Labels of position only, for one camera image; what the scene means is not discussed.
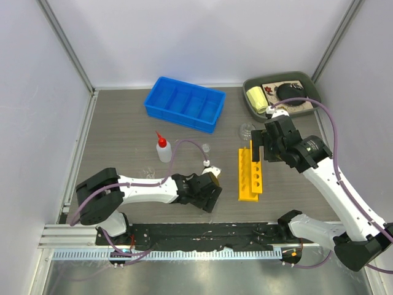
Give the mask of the yellow test tube rack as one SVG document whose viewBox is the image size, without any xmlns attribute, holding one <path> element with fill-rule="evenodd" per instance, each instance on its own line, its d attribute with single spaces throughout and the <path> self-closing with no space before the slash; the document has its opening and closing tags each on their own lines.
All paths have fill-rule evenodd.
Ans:
<svg viewBox="0 0 393 295">
<path fill-rule="evenodd" d="M 252 141 L 249 147 L 238 149 L 238 200 L 258 202 L 263 193 L 262 163 L 252 161 Z"/>
</svg>

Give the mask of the floral patterned card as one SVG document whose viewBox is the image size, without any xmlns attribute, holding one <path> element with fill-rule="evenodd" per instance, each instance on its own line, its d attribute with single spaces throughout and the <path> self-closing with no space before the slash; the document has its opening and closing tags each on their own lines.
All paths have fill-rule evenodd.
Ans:
<svg viewBox="0 0 393 295">
<path fill-rule="evenodd" d="M 291 80 L 261 84 L 260 86 L 271 105 L 279 102 L 279 99 L 276 96 L 276 89 L 284 83 L 297 83 L 304 88 L 307 98 L 319 101 L 321 100 L 315 85 L 310 81 Z M 289 114 L 294 116 L 302 112 L 312 110 L 314 106 L 309 101 L 291 101 L 278 105 L 278 108 L 285 109 Z"/>
</svg>

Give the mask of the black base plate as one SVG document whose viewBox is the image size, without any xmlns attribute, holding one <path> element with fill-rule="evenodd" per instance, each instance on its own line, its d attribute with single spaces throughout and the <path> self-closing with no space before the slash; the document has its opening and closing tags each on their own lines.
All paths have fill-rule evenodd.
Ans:
<svg viewBox="0 0 393 295">
<path fill-rule="evenodd" d="M 120 237 L 112 237 L 116 246 L 135 246 L 139 251 L 234 251 L 271 250 L 273 245 L 310 243 L 284 235 L 278 224 L 238 223 L 167 223 L 132 224 Z"/>
</svg>

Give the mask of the grey plastic tray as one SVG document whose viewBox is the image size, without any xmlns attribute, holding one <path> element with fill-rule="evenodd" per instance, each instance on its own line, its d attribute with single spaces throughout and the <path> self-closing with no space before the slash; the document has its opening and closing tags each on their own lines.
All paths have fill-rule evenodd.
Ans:
<svg viewBox="0 0 393 295">
<path fill-rule="evenodd" d="M 265 111 L 256 110 L 257 103 L 248 98 L 251 89 L 257 91 L 257 98 L 265 97 L 270 105 L 289 98 L 309 98 L 321 102 L 321 96 L 311 78 L 300 71 L 271 74 L 246 80 L 243 95 L 251 116 L 258 122 L 266 120 Z"/>
</svg>

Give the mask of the blue divided plastic bin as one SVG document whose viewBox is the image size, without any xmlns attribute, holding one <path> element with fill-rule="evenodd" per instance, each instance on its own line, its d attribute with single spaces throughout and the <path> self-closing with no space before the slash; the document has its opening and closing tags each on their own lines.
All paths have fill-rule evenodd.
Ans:
<svg viewBox="0 0 393 295">
<path fill-rule="evenodd" d="M 188 82 L 159 77 L 144 102 L 149 116 L 212 134 L 226 93 Z"/>
</svg>

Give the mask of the clear glass flask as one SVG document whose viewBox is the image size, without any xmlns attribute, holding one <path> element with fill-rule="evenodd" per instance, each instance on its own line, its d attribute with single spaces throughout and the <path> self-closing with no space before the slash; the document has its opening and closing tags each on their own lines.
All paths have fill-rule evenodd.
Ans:
<svg viewBox="0 0 393 295">
<path fill-rule="evenodd" d="M 255 130 L 255 126 L 252 123 L 243 123 L 239 127 L 239 138 L 243 141 L 249 141 L 252 138 L 252 131 Z"/>
</svg>

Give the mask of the small clear glass beaker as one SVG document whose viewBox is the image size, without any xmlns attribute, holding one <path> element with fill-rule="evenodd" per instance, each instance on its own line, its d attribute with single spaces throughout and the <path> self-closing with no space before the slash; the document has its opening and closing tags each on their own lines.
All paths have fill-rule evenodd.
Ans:
<svg viewBox="0 0 393 295">
<path fill-rule="evenodd" d="M 202 146 L 202 150 L 206 155 L 210 155 L 211 153 L 211 147 L 208 143 L 204 143 Z"/>
</svg>

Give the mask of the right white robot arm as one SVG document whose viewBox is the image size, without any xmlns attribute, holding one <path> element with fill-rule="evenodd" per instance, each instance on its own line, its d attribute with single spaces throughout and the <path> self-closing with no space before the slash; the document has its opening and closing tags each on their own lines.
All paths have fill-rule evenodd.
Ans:
<svg viewBox="0 0 393 295">
<path fill-rule="evenodd" d="M 272 117 L 251 132 L 252 161 L 285 162 L 322 194 L 339 217 L 333 225 L 291 210 L 278 219 L 277 234 L 286 243 L 303 238 L 333 251 L 349 270 L 359 271 L 392 245 L 392 224 L 362 200 L 334 167 L 333 154 L 318 136 L 302 138 L 289 116 Z"/>
</svg>

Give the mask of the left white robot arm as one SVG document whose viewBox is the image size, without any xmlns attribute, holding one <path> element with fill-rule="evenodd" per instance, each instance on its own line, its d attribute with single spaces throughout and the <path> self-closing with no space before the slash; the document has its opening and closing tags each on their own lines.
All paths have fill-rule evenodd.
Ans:
<svg viewBox="0 0 393 295">
<path fill-rule="evenodd" d="M 76 186 L 79 204 L 70 225 L 104 229 L 117 245 L 131 237 L 125 214 L 118 208 L 129 203 L 159 202 L 191 204 L 211 213 L 222 192 L 218 177 L 221 169 L 206 167 L 202 174 L 174 174 L 162 179 L 137 179 L 118 175 L 115 168 L 105 168 Z"/>
</svg>

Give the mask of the black round pouch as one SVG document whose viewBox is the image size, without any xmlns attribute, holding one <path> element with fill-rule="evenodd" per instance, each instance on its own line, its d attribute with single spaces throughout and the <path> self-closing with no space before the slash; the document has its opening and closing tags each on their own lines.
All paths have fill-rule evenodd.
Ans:
<svg viewBox="0 0 393 295">
<path fill-rule="evenodd" d="M 279 101 L 289 98 L 307 98 L 307 94 L 302 86 L 297 83 L 284 83 L 276 89 L 276 96 Z"/>
</svg>

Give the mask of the red cap wash bottle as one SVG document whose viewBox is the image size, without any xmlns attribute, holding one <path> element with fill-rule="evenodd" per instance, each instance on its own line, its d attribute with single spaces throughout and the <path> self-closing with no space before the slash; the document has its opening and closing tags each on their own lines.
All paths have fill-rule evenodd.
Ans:
<svg viewBox="0 0 393 295">
<path fill-rule="evenodd" d="M 156 145 L 156 150 L 158 157 L 161 162 L 163 163 L 169 163 L 172 158 L 172 149 L 170 143 L 159 134 L 159 132 L 156 132 L 158 136 L 158 141 Z"/>
</svg>

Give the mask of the pale yellow cup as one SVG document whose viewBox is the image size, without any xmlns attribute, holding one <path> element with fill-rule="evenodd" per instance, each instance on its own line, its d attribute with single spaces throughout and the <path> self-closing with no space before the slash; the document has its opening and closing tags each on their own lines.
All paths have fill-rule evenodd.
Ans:
<svg viewBox="0 0 393 295">
<path fill-rule="evenodd" d="M 261 87 L 255 86 L 246 92 L 246 96 L 257 114 L 263 114 L 269 106 L 268 100 Z"/>
</svg>

